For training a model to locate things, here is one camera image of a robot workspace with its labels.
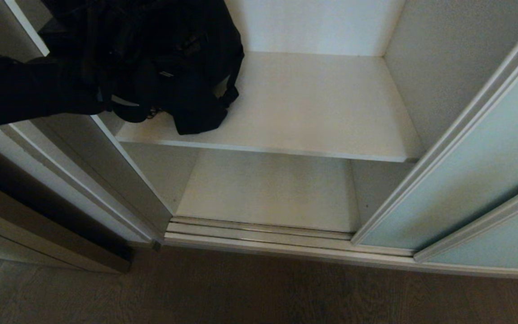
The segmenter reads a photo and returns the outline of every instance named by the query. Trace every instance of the backpack strap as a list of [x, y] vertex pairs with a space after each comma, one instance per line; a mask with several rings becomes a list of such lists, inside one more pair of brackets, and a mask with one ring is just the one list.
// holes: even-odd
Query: backpack strap
[[227, 90], [225, 90], [225, 93], [221, 96], [221, 98], [219, 98], [219, 101], [225, 108], [228, 108], [229, 105], [231, 105], [233, 101], [239, 97], [239, 91], [237, 91], [237, 88], [235, 87], [235, 82], [239, 76], [241, 63], [243, 62], [244, 57], [245, 53], [243, 52], [243, 46], [241, 46], [241, 50], [239, 51], [239, 54], [233, 63], [233, 70], [229, 76], [229, 80], [227, 81]]

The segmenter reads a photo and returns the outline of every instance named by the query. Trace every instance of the black bag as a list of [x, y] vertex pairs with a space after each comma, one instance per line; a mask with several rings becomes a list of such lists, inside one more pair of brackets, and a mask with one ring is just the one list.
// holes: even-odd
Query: black bag
[[[40, 32], [51, 53], [85, 51], [93, 37], [85, 3], [45, 4], [67, 26], [61, 37], [51, 22], [51, 32]], [[112, 108], [119, 117], [142, 122], [166, 111], [181, 135], [219, 127], [239, 95], [235, 82], [244, 56], [224, 0], [120, 0], [105, 2], [94, 14], [95, 61], [118, 74]], [[227, 90], [217, 98], [213, 88], [227, 77]]]

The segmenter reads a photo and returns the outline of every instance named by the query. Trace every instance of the floor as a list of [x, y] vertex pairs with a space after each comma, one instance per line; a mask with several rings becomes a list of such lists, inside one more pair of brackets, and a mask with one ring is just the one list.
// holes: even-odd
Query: floor
[[178, 247], [127, 275], [0, 260], [0, 323], [518, 324], [518, 280]]

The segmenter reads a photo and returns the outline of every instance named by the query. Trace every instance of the black sleeve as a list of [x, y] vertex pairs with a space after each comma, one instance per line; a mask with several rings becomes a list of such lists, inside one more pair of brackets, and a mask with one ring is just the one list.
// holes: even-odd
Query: black sleeve
[[56, 113], [100, 113], [97, 88], [84, 86], [74, 71], [76, 63], [65, 60], [23, 64], [0, 57], [0, 125]]

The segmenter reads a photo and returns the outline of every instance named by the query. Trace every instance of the wooden floor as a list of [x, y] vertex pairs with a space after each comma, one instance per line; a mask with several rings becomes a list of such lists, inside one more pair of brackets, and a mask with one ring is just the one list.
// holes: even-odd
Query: wooden floor
[[518, 324], [518, 280], [164, 247], [127, 275], [0, 261], [0, 323]]

